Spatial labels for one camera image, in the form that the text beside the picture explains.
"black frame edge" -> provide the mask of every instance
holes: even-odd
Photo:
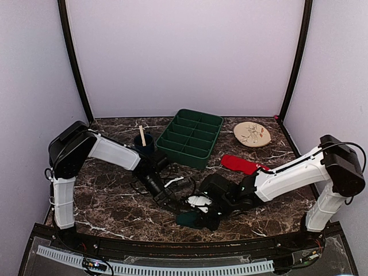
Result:
[[[287,143],[290,145],[290,147],[292,148],[292,151],[294,152],[294,155],[296,158],[299,158],[301,156],[297,146],[295,145],[292,137],[290,136],[288,130],[285,128],[284,124],[283,124],[283,121],[280,119],[280,118],[277,118],[276,119],[276,122],[278,123],[283,135],[285,136],[286,140],[287,140]],[[318,190],[317,190],[317,187],[316,185],[313,183],[313,184],[310,184],[309,185],[310,188],[312,189],[312,193],[315,197],[315,199],[318,199],[318,197],[320,196]]]
[[[286,117],[286,114],[288,112],[288,108],[290,105],[290,101],[292,100],[295,84],[297,82],[300,65],[301,65],[301,61],[302,61],[303,53],[304,53],[306,37],[308,34],[309,22],[311,20],[312,4],[313,4],[313,0],[305,0],[303,18],[301,21],[300,34],[299,34],[297,50],[295,53],[293,69],[292,69],[292,73],[290,74],[289,84],[287,85],[285,97],[283,99],[280,114],[278,116],[281,121],[284,121]]]
[[[83,109],[85,110],[88,122],[91,123],[93,122],[94,118],[93,118],[90,104],[87,99],[86,90],[82,82],[82,77],[81,77],[81,72],[79,71],[78,62],[76,60],[76,54],[75,54],[73,40],[72,40],[72,36],[70,32],[66,2],[65,0],[57,0],[57,4],[59,6],[60,21],[62,23],[65,45],[67,47],[69,62],[70,62],[71,69],[73,71],[76,88],[78,89],[79,97],[80,97],[80,100],[82,101]]]
[[[19,274],[18,276],[22,276],[25,270],[25,265],[26,265],[26,260],[28,258],[29,255],[29,251],[30,248],[32,246],[33,243],[33,239],[34,237],[41,237],[43,239],[47,239],[51,242],[51,246],[57,247],[57,248],[63,248],[62,244],[60,244],[57,240],[54,239],[54,234],[55,234],[55,230],[53,227],[48,227],[45,225],[41,225],[41,224],[34,224],[33,230],[30,234],[29,240],[27,242],[27,246],[23,255],[23,260],[21,263],[21,267],[19,269]],[[283,235],[278,235],[278,236],[272,236],[272,237],[260,237],[258,239],[246,239],[246,240],[238,240],[236,241],[237,245],[239,245],[242,250],[230,250],[228,251],[228,249],[231,249],[232,247],[228,247],[225,246],[225,252],[228,252],[228,254],[221,254],[218,247],[220,245],[226,245],[226,244],[231,244],[231,242],[228,241],[222,241],[222,242],[217,242],[217,243],[194,243],[194,247],[193,250],[195,252],[198,252],[198,248],[204,248],[204,250],[206,251],[205,255],[207,258],[212,258],[214,256],[216,257],[226,257],[226,256],[239,256],[239,255],[244,255],[244,254],[252,254],[255,255],[256,258],[266,258],[266,259],[277,259],[277,258],[284,258],[288,255],[290,255],[290,252],[285,252],[285,253],[281,253],[279,251],[275,251],[275,247],[277,247],[277,243],[279,243],[280,239],[282,238],[288,238],[288,237],[292,237],[295,236],[297,233],[288,233],[288,234],[283,234]],[[347,244],[343,229],[341,228],[340,222],[335,222],[335,223],[331,223],[330,225],[328,225],[325,229],[325,236],[329,237],[329,236],[334,236],[339,234],[340,237],[342,238],[343,241],[343,245],[346,249],[346,253],[348,256],[348,260],[352,269],[352,272],[355,275],[358,275],[357,272],[357,267],[355,266],[355,262],[352,258],[351,255],[351,251],[350,248]],[[130,255],[134,255],[134,256],[139,256],[141,254],[137,253],[137,249],[140,248],[143,244],[148,245],[149,247],[147,248],[147,251],[145,250],[141,250],[141,252],[143,253],[144,256],[147,257],[152,257],[152,258],[172,258],[175,257],[173,256],[173,253],[169,253],[167,252],[166,246],[172,246],[172,243],[158,243],[158,242],[136,242],[136,241],[129,241],[129,240],[117,240],[117,239],[112,239],[112,238],[107,238],[107,237],[96,237],[96,236],[91,236],[91,235],[87,235],[87,234],[78,234],[78,236],[84,241],[85,244],[88,244],[88,246],[91,248],[93,246],[93,244],[98,244],[99,248],[96,250],[91,250],[91,252],[89,252],[92,255],[96,255],[99,258],[107,258],[107,259],[111,259],[112,257],[109,256],[109,249],[111,249],[111,251],[113,251],[115,253],[115,257],[113,259],[124,259],[126,256],[130,256]],[[183,246],[187,247],[191,245],[191,243],[185,243],[183,244]],[[178,253],[182,252],[181,248],[176,248],[174,249],[176,251],[178,251]],[[159,254],[159,256],[151,256],[150,252],[157,252],[157,253],[161,253]]]

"cup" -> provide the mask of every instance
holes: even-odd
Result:
[[[154,137],[150,135],[149,133],[145,133],[144,138],[145,138],[145,144],[146,144],[145,147],[143,147],[142,145],[142,138],[140,135],[137,135],[134,138],[134,141],[133,141],[134,147],[141,153],[150,155],[155,151]]]

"white wall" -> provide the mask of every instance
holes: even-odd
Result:
[[[86,120],[57,1],[0,1],[0,274],[17,275],[48,210],[49,142]]]
[[[285,125],[302,153],[327,133],[368,152],[367,1],[314,1]],[[368,274],[367,210],[368,188],[333,218],[343,226],[360,275]]]
[[[304,1],[67,3],[95,117],[278,114]]]

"round wooden plate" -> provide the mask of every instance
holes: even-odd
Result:
[[[234,127],[235,137],[248,147],[256,148],[271,142],[270,132],[256,122],[241,122]]]

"black enclosure frame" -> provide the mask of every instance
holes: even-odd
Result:
[[[91,111],[90,104],[88,102],[88,97],[86,90],[83,85],[83,80],[81,77],[81,72],[79,70],[76,53],[72,41],[72,35],[70,31],[70,25],[68,21],[66,0],[57,0],[59,6],[60,20],[62,24],[65,44],[68,52],[68,57],[70,65],[73,71],[75,83],[78,89],[80,100],[86,114],[89,123],[94,121],[94,117]],[[293,68],[290,74],[289,83],[286,89],[285,97],[282,103],[279,115],[275,116],[277,123],[279,124],[281,131],[285,135],[288,143],[290,144],[296,157],[300,157],[300,153],[291,139],[288,130],[285,128],[283,121],[288,112],[288,108],[293,96],[293,91],[296,85],[298,73],[300,70],[300,65],[304,53],[306,37],[308,34],[309,22],[311,18],[313,0],[305,0],[304,2],[304,12],[302,16],[301,30],[298,39],[296,54],[294,58]],[[317,198],[319,196],[315,185],[311,185],[312,191]],[[62,244],[58,244],[57,240],[54,239],[54,229],[41,224],[35,224],[33,231],[28,240],[26,250],[24,252],[23,260],[18,275],[23,275],[25,270],[25,265],[28,259],[29,250],[32,246],[33,238],[38,236],[44,239],[49,239],[53,246],[63,248]],[[342,238],[344,247],[346,249],[349,263],[352,272],[358,275],[357,267],[352,258],[352,254],[342,231],[339,222],[329,223],[326,226],[325,235],[333,236],[339,234]],[[252,258],[267,258],[267,259],[278,259],[284,258],[287,254],[279,254],[277,249],[277,244],[284,239],[292,239],[295,237],[296,233],[288,233],[284,235],[278,235],[273,237],[263,237],[258,239],[248,239],[248,240],[237,240],[236,244],[239,246],[231,247],[229,246],[231,242],[214,242],[214,243],[185,243],[182,247],[173,247],[170,243],[153,243],[153,242],[142,242],[142,241],[128,241],[128,240],[116,240],[108,239],[103,237],[78,234],[84,243],[88,245],[88,248],[94,248],[93,245],[97,244],[96,249],[92,249],[90,254],[96,255],[100,258],[119,258],[122,259],[124,256],[129,254],[149,256],[156,254],[160,258],[172,258],[175,254],[181,255],[183,258],[190,258],[198,255],[206,256],[234,256],[239,254],[251,254]]]
[[[78,61],[76,59],[72,35],[70,31],[70,26],[69,26],[66,0],[57,0],[57,2],[59,4],[60,21],[62,23],[65,45],[67,47],[69,61],[70,61],[70,65],[73,71],[75,83],[78,88],[79,97],[80,97],[80,100],[82,101],[82,105],[85,110],[88,122],[92,123],[94,121],[94,117],[91,111],[90,104],[88,102],[88,97],[86,94],[85,87],[83,85],[83,80],[81,77],[81,72],[79,70]],[[283,121],[288,112],[290,101],[292,100],[295,84],[298,78],[298,73],[299,73],[301,61],[303,58],[305,43],[306,43],[306,37],[308,34],[309,21],[311,19],[312,4],[313,4],[313,0],[305,0],[304,2],[304,11],[303,11],[301,29],[300,29],[300,34],[299,34],[298,46],[297,46],[297,50],[296,50],[296,54],[294,58],[292,73],[290,75],[289,84],[287,85],[287,89],[286,89],[285,97],[283,99],[280,113],[278,116],[276,116],[279,124],[281,125],[283,125]]]

